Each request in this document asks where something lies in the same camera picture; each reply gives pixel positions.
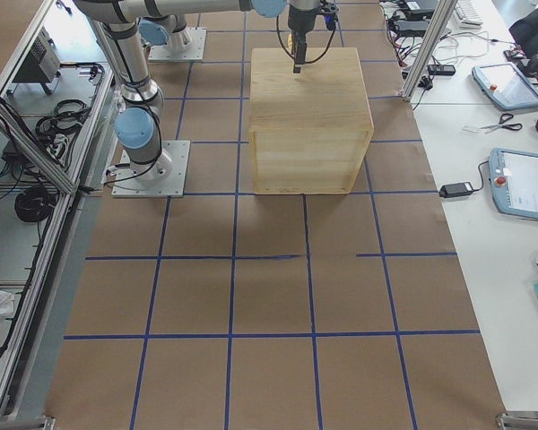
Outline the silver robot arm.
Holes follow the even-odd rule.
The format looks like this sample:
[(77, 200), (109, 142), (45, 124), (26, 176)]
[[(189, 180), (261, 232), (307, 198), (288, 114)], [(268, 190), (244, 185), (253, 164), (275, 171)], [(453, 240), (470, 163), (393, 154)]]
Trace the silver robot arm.
[(139, 105), (160, 97), (160, 88), (151, 78), (142, 49), (138, 21), (161, 19), (189, 13), (256, 11), (265, 18), (279, 16), (289, 9), (293, 72), (300, 73), (306, 63), (307, 34), (322, 13), (320, 1), (77, 1), (77, 8), (103, 31), (102, 52), (112, 59), (112, 70), (121, 79), (122, 95), (130, 105)]
[(145, 17), (139, 21), (138, 27), (143, 41), (151, 47), (165, 46), (169, 50), (181, 51), (188, 49), (193, 41), (184, 14)]

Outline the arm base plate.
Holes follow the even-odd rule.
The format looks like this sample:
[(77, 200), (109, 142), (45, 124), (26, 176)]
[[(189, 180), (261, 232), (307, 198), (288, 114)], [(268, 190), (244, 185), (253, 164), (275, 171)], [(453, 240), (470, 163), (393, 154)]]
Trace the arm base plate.
[(169, 34), (164, 45), (152, 46), (149, 61), (154, 63), (202, 61), (207, 30), (186, 27)]
[(156, 164), (144, 172), (140, 165), (130, 165), (125, 150), (121, 153), (121, 163), (129, 167), (119, 169), (116, 182), (112, 183), (111, 194), (115, 198), (161, 198), (182, 197), (187, 177), (190, 141), (167, 140), (162, 142), (162, 154)]

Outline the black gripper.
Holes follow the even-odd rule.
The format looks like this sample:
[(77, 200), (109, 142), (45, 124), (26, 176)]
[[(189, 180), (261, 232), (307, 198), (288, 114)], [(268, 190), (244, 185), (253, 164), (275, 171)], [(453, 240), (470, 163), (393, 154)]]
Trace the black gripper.
[(318, 0), (290, 0), (288, 27), (291, 30), (291, 52), (293, 55), (293, 72), (300, 73), (306, 62), (306, 33), (315, 27), (318, 13)]

